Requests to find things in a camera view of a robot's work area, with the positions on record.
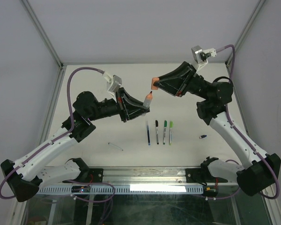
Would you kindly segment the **orange tip marker clear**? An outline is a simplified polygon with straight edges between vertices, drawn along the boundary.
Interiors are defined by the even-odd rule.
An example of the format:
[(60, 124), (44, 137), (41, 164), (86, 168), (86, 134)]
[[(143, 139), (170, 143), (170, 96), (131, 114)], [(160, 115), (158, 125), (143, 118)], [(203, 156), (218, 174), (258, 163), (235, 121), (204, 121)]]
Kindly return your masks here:
[(149, 110), (152, 100), (153, 100), (153, 93), (152, 93), (152, 91), (150, 91), (150, 93), (146, 95), (142, 106)]

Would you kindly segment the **orange pen cap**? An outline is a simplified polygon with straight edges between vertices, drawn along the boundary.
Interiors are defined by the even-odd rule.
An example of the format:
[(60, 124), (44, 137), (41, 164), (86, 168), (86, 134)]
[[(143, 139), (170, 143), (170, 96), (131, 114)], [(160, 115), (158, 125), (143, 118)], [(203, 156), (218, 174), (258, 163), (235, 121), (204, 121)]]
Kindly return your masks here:
[(151, 90), (158, 90), (159, 88), (155, 86), (155, 83), (159, 81), (159, 77), (153, 77), (151, 80)]

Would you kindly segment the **white black end pen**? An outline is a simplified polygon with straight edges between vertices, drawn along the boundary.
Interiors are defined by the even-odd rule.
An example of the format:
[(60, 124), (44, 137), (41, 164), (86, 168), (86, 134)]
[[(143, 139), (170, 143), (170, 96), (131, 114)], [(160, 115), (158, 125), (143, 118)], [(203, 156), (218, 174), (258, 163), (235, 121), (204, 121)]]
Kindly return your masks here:
[(155, 127), (156, 144), (159, 145), (158, 127)]

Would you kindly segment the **white green end pen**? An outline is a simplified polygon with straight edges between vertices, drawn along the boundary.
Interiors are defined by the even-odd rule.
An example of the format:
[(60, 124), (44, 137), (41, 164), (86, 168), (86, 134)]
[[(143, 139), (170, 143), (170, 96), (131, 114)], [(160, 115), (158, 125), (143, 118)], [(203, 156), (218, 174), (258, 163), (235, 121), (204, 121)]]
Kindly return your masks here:
[(167, 129), (167, 127), (165, 128), (163, 128), (163, 145), (165, 145), (166, 144), (166, 129)]

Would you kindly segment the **dark blue barrel pen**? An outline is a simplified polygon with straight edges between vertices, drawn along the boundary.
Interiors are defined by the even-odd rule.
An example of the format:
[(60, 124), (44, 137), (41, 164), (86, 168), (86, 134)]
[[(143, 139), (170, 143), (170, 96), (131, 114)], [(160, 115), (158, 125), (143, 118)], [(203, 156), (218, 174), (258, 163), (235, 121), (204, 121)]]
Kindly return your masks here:
[(149, 129), (146, 128), (146, 131), (147, 131), (148, 146), (150, 146), (150, 145), (151, 145), (151, 140), (150, 140), (150, 128), (149, 128)]

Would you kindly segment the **silver green tip pen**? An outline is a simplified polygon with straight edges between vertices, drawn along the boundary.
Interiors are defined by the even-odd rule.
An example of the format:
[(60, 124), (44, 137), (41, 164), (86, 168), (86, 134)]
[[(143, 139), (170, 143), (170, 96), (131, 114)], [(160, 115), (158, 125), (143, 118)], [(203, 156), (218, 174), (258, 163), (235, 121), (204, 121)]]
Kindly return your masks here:
[(169, 128), (169, 145), (170, 146), (172, 145), (172, 128)]

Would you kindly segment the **white blue end pen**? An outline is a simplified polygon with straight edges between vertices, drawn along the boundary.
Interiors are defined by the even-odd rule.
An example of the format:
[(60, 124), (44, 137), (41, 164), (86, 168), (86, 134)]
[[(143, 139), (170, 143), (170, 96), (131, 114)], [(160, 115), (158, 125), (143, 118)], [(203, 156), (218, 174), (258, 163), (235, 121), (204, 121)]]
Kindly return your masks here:
[(119, 149), (119, 150), (123, 151), (123, 149), (122, 149), (121, 147), (119, 147), (119, 146), (117, 146), (117, 145), (115, 145), (115, 144), (113, 144), (113, 143), (110, 143), (110, 142), (109, 142), (108, 145), (111, 146), (111, 147), (114, 147), (114, 148), (116, 148), (116, 149)]

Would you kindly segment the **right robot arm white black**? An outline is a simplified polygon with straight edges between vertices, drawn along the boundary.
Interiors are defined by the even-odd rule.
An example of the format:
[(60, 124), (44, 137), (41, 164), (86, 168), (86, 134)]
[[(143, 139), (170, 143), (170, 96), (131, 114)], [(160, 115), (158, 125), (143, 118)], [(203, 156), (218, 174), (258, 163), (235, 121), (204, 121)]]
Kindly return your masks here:
[(198, 117), (225, 140), (241, 162), (237, 165), (208, 157), (200, 165), (200, 177), (204, 181), (223, 178), (235, 182), (248, 196), (260, 194), (274, 184), (276, 193), (271, 198), (279, 196), (281, 159), (277, 154), (269, 154), (260, 148), (232, 120), (228, 103), (232, 101), (234, 85), (229, 77), (220, 76), (208, 82), (198, 74), (198, 68), (183, 62), (174, 71), (153, 78), (151, 88), (176, 97), (191, 93), (202, 98), (203, 101), (196, 104)]

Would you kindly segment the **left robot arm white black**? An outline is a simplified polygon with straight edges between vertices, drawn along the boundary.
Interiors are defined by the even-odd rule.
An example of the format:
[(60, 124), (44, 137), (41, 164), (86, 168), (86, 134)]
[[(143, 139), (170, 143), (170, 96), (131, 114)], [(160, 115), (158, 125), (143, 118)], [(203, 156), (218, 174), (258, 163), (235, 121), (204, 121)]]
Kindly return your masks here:
[(0, 165), (5, 182), (18, 202), (32, 198), (46, 186), (58, 182), (87, 182), (89, 166), (81, 158), (71, 158), (65, 164), (46, 168), (64, 150), (80, 143), (94, 130), (95, 120), (119, 115), (122, 122), (133, 120), (148, 113), (153, 99), (149, 93), (143, 102), (131, 97), (124, 88), (119, 88), (115, 98), (99, 102), (90, 91), (77, 96), (74, 111), (61, 127), (40, 146), (24, 157), (11, 161), (6, 159)]

